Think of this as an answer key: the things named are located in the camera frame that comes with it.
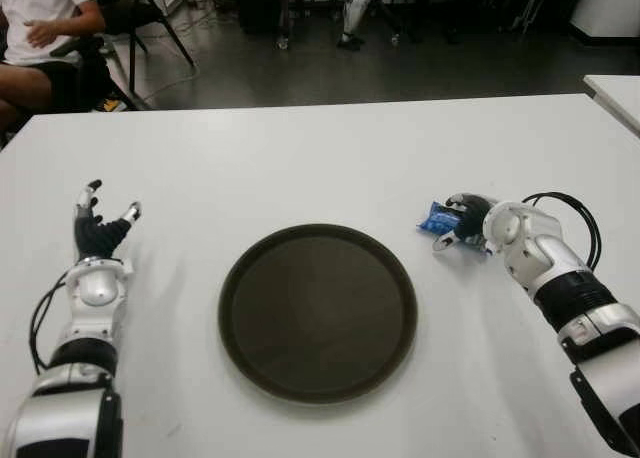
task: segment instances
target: round tray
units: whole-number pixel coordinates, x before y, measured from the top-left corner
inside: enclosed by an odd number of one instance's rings
[[[411,281],[373,238],[335,225],[268,236],[227,277],[218,314],[229,356],[267,392],[333,403],[369,392],[407,354]]]

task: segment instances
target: wall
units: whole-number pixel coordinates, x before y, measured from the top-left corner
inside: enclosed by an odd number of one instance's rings
[[[640,0],[580,0],[571,23],[591,37],[637,37]]]

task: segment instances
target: black cable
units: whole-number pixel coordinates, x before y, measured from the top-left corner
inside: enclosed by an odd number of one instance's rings
[[[598,223],[596,222],[596,219],[593,217],[589,209],[573,196],[558,191],[536,193],[534,195],[528,196],[527,198],[522,200],[522,202],[527,203],[531,200],[534,200],[533,206],[536,206],[542,198],[555,198],[556,200],[560,200],[566,203],[571,208],[576,210],[585,221],[585,223],[587,224],[587,229],[589,230],[589,237],[591,239],[591,247],[589,250],[589,257],[587,258],[586,265],[591,268],[592,271],[594,271],[596,269],[596,266],[598,266],[598,263],[600,262],[600,255],[602,254],[602,237],[600,235]]]
[[[67,273],[65,272],[56,284],[51,288],[38,302],[36,309],[33,311],[31,315],[31,325],[29,327],[29,349],[31,351],[31,358],[33,359],[33,366],[36,370],[36,374],[40,374],[40,368],[47,369],[48,366],[42,361],[40,355],[38,354],[38,332],[40,331],[40,327],[42,326],[42,322],[44,321],[47,312],[49,311],[49,307],[51,306],[51,301],[53,300],[53,296],[56,291],[65,286],[64,279],[67,277]]]

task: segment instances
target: person's hand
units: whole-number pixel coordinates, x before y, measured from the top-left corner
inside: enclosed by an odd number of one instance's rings
[[[34,48],[44,48],[58,37],[55,23],[52,21],[29,20],[25,26],[31,27],[27,34],[27,41]]]

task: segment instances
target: black chair leg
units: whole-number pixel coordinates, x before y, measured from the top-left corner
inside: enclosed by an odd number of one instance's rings
[[[129,34],[129,90],[136,91],[136,35]]]
[[[140,48],[142,48],[142,51],[144,51],[145,53],[149,53],[149,50],[147,50],[147,46],[144,44],[144,42],[140,39],[140,37],[138,35],[136,35],[135,33],[133,34],[134,39],[136,40],[136,43],[138,43],[138,46]]]
[[[184,47],[184,45],[180,41],[180,38],[178,38],[178,35],[176,35],[176,32],[173,30],[173,28],[171,27],[171,25],[169,24],[169,22],[164,16],[160,18],[160,23],[162,23],[164,27],[167,29],[167,33],[171,35],[171,38],[173,39],[174,43],[178,45],[178,48],[180,48],[180,51],[182,52],[182,55],[185,57],[185,59],[189,62],[191,66],[193,66],[194,65],[193,58],[191,58],[191,56],[189,55],[189,52]]]
[[[133,101],[127,96],[127,94],[120,89],[120,87],[116,84],[113,79],[111,79],[111,89],[113,92],[120,98],[120,100],[127,105],[127,109],[131,111],[138,111],[138,107],[135,105]]]

